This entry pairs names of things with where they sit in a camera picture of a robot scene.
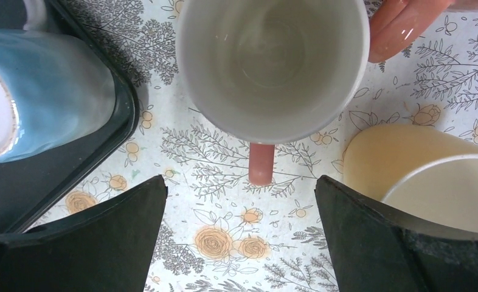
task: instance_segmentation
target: mug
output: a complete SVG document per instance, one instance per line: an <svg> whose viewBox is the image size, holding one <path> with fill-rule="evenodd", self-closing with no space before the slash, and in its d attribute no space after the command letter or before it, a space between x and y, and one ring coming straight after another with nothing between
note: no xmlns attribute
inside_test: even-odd
<svg viewBox="0 0 478 292"><path fill-rule="evenodd" d="M378 125L345 152L344 184L416 217L478 232L478 145L432 127Z"/></svg>
<svg viewBox="0 0 478 292"><path fill-rule="evenodd" d="M0 162L98 130L115 102L110 70L81 40L0 29Z"/></svg>
<svg viewBox="0 0 478 292"><path fill-rule="evenodd" d="M379 63L398 54L444 10L478 11L478 0L384 0L370 19L369 62Z"/></svg>
<svg viewBox="0 0 478 292"><path fill-rule="evenodd" d="M275 144L335 119L361 82L369 25L361 0L186 0L176 56L192 102L249 141L249 180L271 183Z"/></svg>

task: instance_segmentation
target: black tray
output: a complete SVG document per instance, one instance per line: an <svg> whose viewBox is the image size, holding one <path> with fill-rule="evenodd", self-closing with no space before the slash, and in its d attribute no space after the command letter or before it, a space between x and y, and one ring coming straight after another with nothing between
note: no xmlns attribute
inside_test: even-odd
<svg viewBox="0 0 478 292"><path fill-rule="evenodd" d="M89 136L31 158L0 164L0 233L28 228L124 143L138 122L139 102L131 82L63 3L45 2L48 31L80 38L110 68L116 107L110 121ZM0 28L22 29L26 18L23 0L0 0Z"/></svg>

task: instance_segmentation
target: pink handle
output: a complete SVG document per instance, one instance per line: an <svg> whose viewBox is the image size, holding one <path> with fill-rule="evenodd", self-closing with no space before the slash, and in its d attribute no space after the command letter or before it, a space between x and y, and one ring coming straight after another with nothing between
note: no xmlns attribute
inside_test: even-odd
<svg viewBox="0 0 478 292"><path fill-rule="evenodd" d="M273 178L275 145L250 144L248 177L256 186L267 186Z"/></svg>
<svg viewBox="0 0 478 292"><path fill-rule="evenodd" d="M385 61L408 47L455 0L385 0L370 19L368 61Z"/></svg>

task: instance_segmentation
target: blue mug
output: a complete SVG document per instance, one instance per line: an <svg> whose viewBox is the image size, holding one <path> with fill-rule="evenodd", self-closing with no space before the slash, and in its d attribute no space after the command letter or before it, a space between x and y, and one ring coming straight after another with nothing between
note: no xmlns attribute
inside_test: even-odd
<svg viewBox="0 0 478 292"><path fill-rule="evenodd" d="M0 162L95 132L115 102L110 70L81 40L0 29Z"/></svg>

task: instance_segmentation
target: table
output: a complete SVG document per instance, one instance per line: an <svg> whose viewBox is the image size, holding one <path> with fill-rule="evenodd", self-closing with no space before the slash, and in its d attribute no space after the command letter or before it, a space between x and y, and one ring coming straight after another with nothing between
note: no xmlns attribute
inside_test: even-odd
<svg viewBox="0 0 478 292"><path fill-rule="evenodd" d="M248 144L191 104L175 60L183 0L66 0L137 86L132 138L35 224L161 173L170 189L144 291L338 291L314 199L342 177L349 140L382 123L434 127L478 144L478 13L444 13L414 44L369 64L322 131L277 147L270 186L247 181ZM369 15L379 1L365 1Z"/></svg>

